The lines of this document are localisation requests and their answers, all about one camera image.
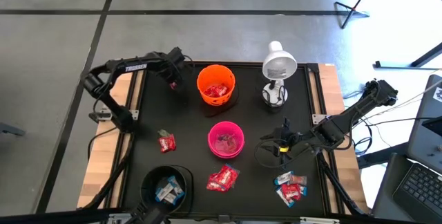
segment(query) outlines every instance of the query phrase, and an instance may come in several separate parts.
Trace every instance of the concrete floor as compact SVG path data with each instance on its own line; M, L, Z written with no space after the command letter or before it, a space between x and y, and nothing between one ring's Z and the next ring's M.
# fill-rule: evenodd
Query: concrete floor
M356 2L113 0L110 8L333 10L335 1ZM0 10L101 10L104 2L0 0ZM195 60L262 61L267 44L276 39L299 62L336 64L344 94L358 90L373 77L388 77L407 91L408 76L375 71L371 64L378 59L410 62L439 44L441 0L364 0L361 10L369 10L372 16L351 20L345 30L339 28L337 17L324 16L108 16L93 66L152 50L167 52L174 46ZM22 138L0 135L0 215L32 211L98 19L97 15L0 15L0 122L27 131ZM419 76L426 82L427 74ZM414 88L419 92L423 86L416 84ZM76 206L86 169L87 142L96 129L87 117L92 103L92 98L83 94L48 211Z

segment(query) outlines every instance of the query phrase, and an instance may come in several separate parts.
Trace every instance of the wooden board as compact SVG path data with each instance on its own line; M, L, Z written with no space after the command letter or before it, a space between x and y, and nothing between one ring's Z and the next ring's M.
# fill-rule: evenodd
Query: wooden board
M325 101L325 109L327 114L339 114L345 110L343 94L339 87L338 74L333 64L319 64L320 83L323 87L323 95ZM349 142L348 138L340 145L346 147ZM369 213L367 202L361 182L361 174L359 173L358 161L354 153L353 145L346 151L334 151L336 158L336 166L338 167L339 181L349 194L350 198L365 213ZM332 211L337 212L336 197L331 183L328 184Z
M140 92L142 74L143 73L139 73L137 76L130 109L135 109L136 101ZM131 78L132 73L121 75L118 77L114 87L110 90L110 95L118 104L125 105ZM115 127L115 125L111 121L100 122L98 124L96 134L102 133L103 131L109 130L113 127ZM115 150L117 148L118 135L119 131L114 130L94 140L77 207L84 207L87 205L93 199L95 194L98 193L98 191L103 187L104 183L106 183L106 181L109 179ZM124 154L126 151L129 138L129 134L124 136L122 154ZM112 206L117 205L116 199L118 197L118 190L116 189L119 189L120 185L121 177L119 177L117 182L115 182L114 190L117 193L113 194L111 201Z
M342 111L344 111L344 102L339 87L338 76L336 74L336 67L333 64L319 64L319 70L327 114L341 113ZM141 77L141 75L137 77L137 84L135 85L131 109L135 108L135 102L139 97ZM126 101L130 80L130 74L120 76L111 91L111 95L119 104L124 104ZM313 73L310 73L310 80L314 106L315 109L317 109L318 111L318 92L316 91L316 82ZM112 127L113 125L111 122L100 122L97 128L97 133L101 133L102 131L105 131ZM79 201L77 204L78 207L83 207L88 204L110 176L115 148L117 146L118 134L118 131L112 131L104 135L103 137L99 137L96 139L92 148L88 168L86 169L83 187L81 189ZM124 147L122 153L125 152L129 137L129 135L126 135L124 137ZM342 144L342 146L345 146L347 142L348 140L346 140ZM362 188L361 175L359 174L358 163L356 161L353 147L348 149L347 151L335 151L335 156L336 166L338 167L341 183L343 184L347 193L356 202L356 204L363 211L368 212ZM110 204L111 207L116 207L117 205L120 186L121 177L115 183L113 197ZM330 195L331 209L333 212L337 212L336 197L333 186L330 182L328 182L328 189Z

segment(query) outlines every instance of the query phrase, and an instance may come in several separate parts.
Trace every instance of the candy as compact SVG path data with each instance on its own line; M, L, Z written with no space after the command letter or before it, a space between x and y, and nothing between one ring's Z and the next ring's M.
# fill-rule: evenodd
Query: candy
M169 193L169 194L167 194L164 197L164 200L167 201L167 202L170 202L172 204L176 204L177 200L178 200L178 197L176 195L172 194L172 193Z
M169 194L171 191L173 190L173 186L172 184L168 183L164 188L158 188L156 191L156 197L155 200L157 202L160 202L162 199L164 199L164 197L167 196L167 194Z
M204 94L209 97L221 97L225 95L228 91L228 88L221 84L217 86L210 86L208 89L204 91Z
M300 184L300 185L307 185L307 177L306 176L295 176L292 175L289 184Z
M293 171L289 171L287 173L284 173L282 175L279 175L275 180L275 185L281 185L283 183L286 183L290 181L290 178L294 175Z
M299 189L299 185L287 185L283 184L281 186L282 193L287 199L293 198L295 200L299 200L301 198L301 193Z
M299 186L299 192L301 192L301 194L303 195L303 196L306 196L307 195L307 187L306 186Z
M216 190L225 192L229 190L235 184L236 178L238 178L240 171L234 169L230 165L223 165L221 171L209 176L209 182L206 188L209 190Z
M237 149L236 139L234 135L222 134L218 135L215 141L215 149L227 154L233 153Z
M178 184L178 181L175 178L175 176L171 176L167 180L169 181L170 184L172 184L173 191L177 195L177 199L183 197L184 191L182 191L182 188L180 187L180 184Z
M293 205L295 204L295 201L294 201L293 199L290 199L290 198L287 199L287 198L284 196L281 187L279 187L279 188L276 190L276 193L279 195L279 197L281 197L282 201L287 205L287 207L291 207L291 206L293 206Z
M170 134L167 137L158 138L158 142L161 146L160 151L162 153L166 153L168 151L175 151L176 149L175 137L173 136L173 134Z

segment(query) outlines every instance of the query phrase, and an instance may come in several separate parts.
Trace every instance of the orange bucket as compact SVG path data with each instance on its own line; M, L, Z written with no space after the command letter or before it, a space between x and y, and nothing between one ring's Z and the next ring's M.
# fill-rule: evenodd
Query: orange bucket
M229 90L221 97L209 97L204 91L213 85L225 85ZM223 65L210 65L201 70L196 80L202 99L212 106L221 106L229 101L235 88L235 75Z

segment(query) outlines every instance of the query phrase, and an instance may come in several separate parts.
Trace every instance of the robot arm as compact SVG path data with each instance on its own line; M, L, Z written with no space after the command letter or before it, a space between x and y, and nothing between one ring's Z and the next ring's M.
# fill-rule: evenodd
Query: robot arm
M184 87L180 69L185 56L176 47L169 54L152 52L144 57L130 59L110 60L104 65L93 68L84 78L84 88L97 100L101 100L111 112L111 120L123 132L133 131L134 122L132 113L125 106L120 106L111 97L110 91L117 78L124 73L147 70L162 77L175 91ZM109 77L104 82L99 76L108 73Z
M294 161L302 153L309 152L314 154L318 157L319 166L330 179L330 182L333 184L336 192L341 196L349 211L356 215L367 215L358 208L347 192L345 192L343 186L339 183L339 180L325 161L322 150L326 149L331 151L333 149L339 149L338 146L343 143L347 133L351 131L361 117L377 106L394 105L397 101L397 93L397 90L394 90L383 80L367 82L362 97L357 103L341 114L325 118L306 133L291 132L289 129L290 123L286 119L282 127L278 127L274 129L273 133L262 137L261 143L256 147L256 150L263 148L270 151L274 156L279 157L280 164L275 166L258 162L265 167L277 168L284 167ZM262 145L266 142L273 142L274 144Z

